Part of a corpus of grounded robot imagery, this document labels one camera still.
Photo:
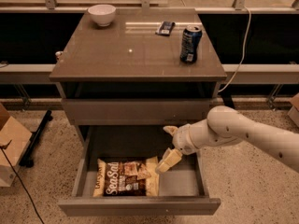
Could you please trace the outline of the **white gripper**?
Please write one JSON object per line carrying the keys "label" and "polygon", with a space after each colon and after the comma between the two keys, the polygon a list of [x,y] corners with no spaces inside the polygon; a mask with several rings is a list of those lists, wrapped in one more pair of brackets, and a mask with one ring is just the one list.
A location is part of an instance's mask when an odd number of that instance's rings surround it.
{"label": "white gripper", "polygon": [[162,159],[158,162],[155,169],[157,174],[165,173],[170,168],[178,164],[182,159],[182,154],[191,155],[198,150],[198,148],[192,142],[190,130],[190,124],[180,127],[164,126],[164,131],[173,136],[172,143],[175,148],[168,148],[165,151]]}

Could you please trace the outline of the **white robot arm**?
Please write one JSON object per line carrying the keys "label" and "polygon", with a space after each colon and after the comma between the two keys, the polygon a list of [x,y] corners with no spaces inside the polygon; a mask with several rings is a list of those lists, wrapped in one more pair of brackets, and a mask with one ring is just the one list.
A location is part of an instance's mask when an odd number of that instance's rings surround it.
{"label": "white robot arm", "polygon": [[191,155],[202,147],[230,146],[246,141],[274,159],[299,172],[299,134],[262,124],[238,111],[220,105],[213,107],[206,119],[180,127],[164,126],[172,136],[173,149],[168,148],[156,172],[168,171],[183,155]]}

